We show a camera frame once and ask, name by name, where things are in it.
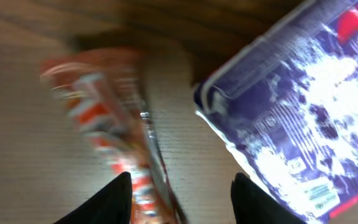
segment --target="red candy wrapper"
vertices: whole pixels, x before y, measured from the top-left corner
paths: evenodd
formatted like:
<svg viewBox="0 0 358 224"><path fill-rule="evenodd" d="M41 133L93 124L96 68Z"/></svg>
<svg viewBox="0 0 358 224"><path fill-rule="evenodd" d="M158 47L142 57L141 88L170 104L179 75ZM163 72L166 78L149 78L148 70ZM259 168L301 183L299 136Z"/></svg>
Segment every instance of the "red candy wrapper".
<svg viewBox="0 0 358 224"><path fill-rule="evenodd" d="M140 97L141 57L128 48L90 50L46 61L40 78L114 175L131 173L132 224L186 223Z"/></svg>

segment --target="wooden surface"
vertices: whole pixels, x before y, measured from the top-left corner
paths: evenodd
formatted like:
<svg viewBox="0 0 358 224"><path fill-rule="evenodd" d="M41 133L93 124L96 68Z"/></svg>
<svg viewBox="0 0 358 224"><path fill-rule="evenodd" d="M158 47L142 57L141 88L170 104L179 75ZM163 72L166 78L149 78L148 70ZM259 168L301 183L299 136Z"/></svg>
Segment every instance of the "wooden surface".
<svg viewBox="0 0 358 224"><path fill-rule="evenodd" d="M192 223L234 223L229 186L241 168L194 115L191 83L299 2L0 0L0 224L54 222L112 178L38 79L40 61L78 40L148 52L142 71L180 202Z"/></svg>

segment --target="purple package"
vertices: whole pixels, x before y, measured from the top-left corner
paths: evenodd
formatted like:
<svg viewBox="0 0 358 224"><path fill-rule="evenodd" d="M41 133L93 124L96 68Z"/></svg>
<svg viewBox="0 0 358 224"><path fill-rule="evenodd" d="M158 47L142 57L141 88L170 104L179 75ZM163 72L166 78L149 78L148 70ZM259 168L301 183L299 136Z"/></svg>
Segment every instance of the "purple package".
<svg viewBox="0 0 358 224"><path fill-rule="evenodd" d="M307 223L358 202L358 0L307 1L195 90L250 178Z"/></svg>

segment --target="barcode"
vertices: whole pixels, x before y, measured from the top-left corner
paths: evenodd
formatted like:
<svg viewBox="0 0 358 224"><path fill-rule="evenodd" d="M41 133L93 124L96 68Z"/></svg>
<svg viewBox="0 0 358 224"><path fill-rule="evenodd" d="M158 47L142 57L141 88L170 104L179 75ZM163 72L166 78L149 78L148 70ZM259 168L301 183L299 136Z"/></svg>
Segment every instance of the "barcode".
<svg viewBox="0 0 358 224"><path fill-rule="evenodd" d="M336 189L327 178L320 178L311 182L312 184L308 183L308 189L305 190L305 194L313 206L313 214L316 217L320 217L341 201Z"/></svg>

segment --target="plastic bag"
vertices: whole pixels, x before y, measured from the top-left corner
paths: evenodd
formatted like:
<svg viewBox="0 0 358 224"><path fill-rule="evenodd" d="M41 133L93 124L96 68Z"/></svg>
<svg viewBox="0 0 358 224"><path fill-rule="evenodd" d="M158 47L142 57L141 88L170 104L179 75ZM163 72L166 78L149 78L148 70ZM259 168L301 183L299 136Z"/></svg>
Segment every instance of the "plastic bag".
<svg viewBox="0 0 358 224"><path fill-rule="evenodd" d="M358 202L358 1L307 1L195 90L250 178L309 223Z"/></svg>
<svg viewBox="0 0 358 224"><path fill-rule="evenodd" d="M131 173L131 223L178 223L177 214L181 221L184 215L139 93L140 59L127 48L90 50L46 61L41 80L114 174Z"/></svg>

